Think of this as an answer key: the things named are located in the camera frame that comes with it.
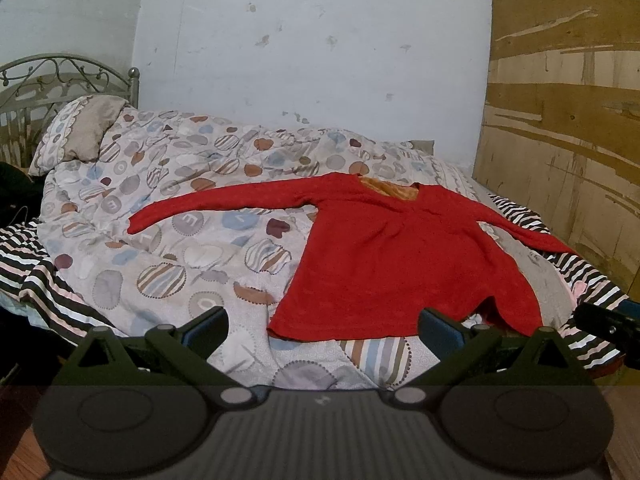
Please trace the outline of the red long-sleeve sweater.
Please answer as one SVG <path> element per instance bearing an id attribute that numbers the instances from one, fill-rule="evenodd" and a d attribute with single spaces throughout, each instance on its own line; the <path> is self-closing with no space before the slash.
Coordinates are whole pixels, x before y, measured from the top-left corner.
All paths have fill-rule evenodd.
<path id="1" fill-rule="evenodd" d="M 210 188 L 145 206 L 129 219 L 137 234 L 196 210 L 317 209 L 288 291 L 267 326 L 296 341 L 409 337 L 434 308 L 462 321 L 486 299 L 512 330 L 542 324 L 538 300 L 514 259 L 483 231 L 508 232 L 541 252 L 567 252 L 550 234 L 524 229 L 440 185 L 384 195 L 356 174 Z"/>

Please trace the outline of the black white striped bedsheet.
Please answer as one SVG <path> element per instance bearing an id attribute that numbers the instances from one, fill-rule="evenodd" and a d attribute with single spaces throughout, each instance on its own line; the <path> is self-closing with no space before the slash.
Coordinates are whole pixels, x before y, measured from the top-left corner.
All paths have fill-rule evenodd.
<path id="1" fill-rule="evenodd" d="M 29 318 L 30 324 L 52 330 L 62 344 L 61 353 L 85 336 L 98 318 L 62 279 L 53 260 L 37 240 L 37 223 L 14 223 L 1 230 L 2 307 Z M 547 260 L 577 296 L 614 310 L 628 296 L 587 260 L 572 254 L 547 254 Z M 578 330 L 573 323 L 563 328 L 563 336 L 586 370 L 594 377 L 608 375 L 623 364 L 624 354 L 614 344 Z"/>

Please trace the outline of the patterned grey circle-print duvet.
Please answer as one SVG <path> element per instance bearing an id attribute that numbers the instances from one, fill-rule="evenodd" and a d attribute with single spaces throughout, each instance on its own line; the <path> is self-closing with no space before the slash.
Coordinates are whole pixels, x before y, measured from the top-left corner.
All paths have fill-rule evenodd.
<path id="1" fill-rule="evenodd" d="M 497 211 L 456 167 L 405 143 L 127 106 L 94 162 L 60 162 L 44 175 L 38 236 L 72 291 L 121 334 L 178 326 L 218 306 L 227 311 L 229 335 L 210 360 L 243 385 L 397 388 L 435 363 L 418 333 L 311 342 L 268 333 L 302 258 L 315 206 L 196 210 L 128 232 L 130 217 L 160 200 L 334 172 L 364 177 L 400 198 L 415 184 L 440 185 Z M 552 309 L 541 297 L 544 286 L 563 295 L 558 277 L 534 265 L 541 251 L 495 226 L 481 227 L 533 289 L 541 325 L 564 322 L 570 303 Z"/>

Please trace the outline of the wooden plywood wardrobe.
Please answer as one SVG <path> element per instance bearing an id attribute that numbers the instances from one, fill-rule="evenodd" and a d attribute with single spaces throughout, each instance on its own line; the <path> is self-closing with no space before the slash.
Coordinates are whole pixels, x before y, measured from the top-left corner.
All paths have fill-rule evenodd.
<path id="1" fill-rule="evenodd" d="M 639 0 L 492 0 L 474 178 L 639 292 Z"/>

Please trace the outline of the patterned pillow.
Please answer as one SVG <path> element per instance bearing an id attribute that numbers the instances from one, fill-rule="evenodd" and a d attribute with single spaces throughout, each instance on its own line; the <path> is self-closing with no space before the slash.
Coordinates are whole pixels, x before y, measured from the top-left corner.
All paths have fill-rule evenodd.
<path id="1" fill-rule="evenodd" d="M 94 162 L 104 134 L 128 102 L 120 96 L 93 94 L 68 102 L 49 122 L 28 168 L 33 177 L 44 176 L 60 162 Z"/>

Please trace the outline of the metal scrollwork headboard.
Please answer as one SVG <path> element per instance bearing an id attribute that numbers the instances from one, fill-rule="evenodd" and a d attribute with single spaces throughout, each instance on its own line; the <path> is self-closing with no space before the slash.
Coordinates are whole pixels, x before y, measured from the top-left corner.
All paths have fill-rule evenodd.
<path id="1" fill-rule="evenodd" d="M 139 102 L 140 70 L 119 72 L 93 58 L 41 53 L 1 66 L 1 160 L 26 168 L 44 130 L 80 96 L 110 94 Z"/>

